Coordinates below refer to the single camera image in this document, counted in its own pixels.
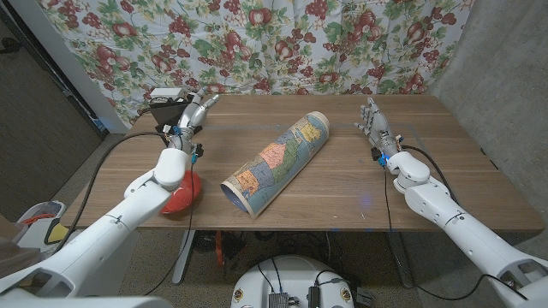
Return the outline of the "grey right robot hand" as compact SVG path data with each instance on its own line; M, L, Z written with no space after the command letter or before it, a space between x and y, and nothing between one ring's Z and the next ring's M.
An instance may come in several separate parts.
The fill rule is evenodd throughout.
M354 125L366 135L369 143L388 157L396 155L401 149L397 144L390 124L381 112L373 97L368 97L366 104L360 107L361 122Z

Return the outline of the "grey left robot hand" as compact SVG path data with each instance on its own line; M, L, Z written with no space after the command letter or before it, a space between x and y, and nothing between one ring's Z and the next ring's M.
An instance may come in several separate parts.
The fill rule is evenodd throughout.
M192 97L190 104L184 109L176 125L172 127L173 134L170 136L170 142L180 150L192 140L198 127L203 126L209 110L220 99L219 94L214 94L203 101L205 88L190 92L189 95Z

